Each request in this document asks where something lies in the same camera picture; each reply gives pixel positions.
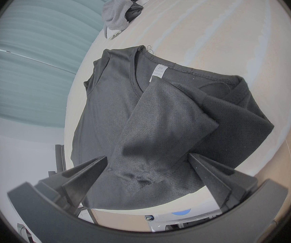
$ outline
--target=white clothing tag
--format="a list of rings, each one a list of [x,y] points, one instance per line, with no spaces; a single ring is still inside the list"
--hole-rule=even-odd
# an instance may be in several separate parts
[[[164,75],[164,72],[166,71],[167,68],[168,68],[167,66],[164,66],[164,65],[158,64],[158,65],[156,66],[155,70],[153,71],[152,76],[155,75],[155,76],[157,76],[157,77],[159,77],[159,78],[162,78],[162,76]]]

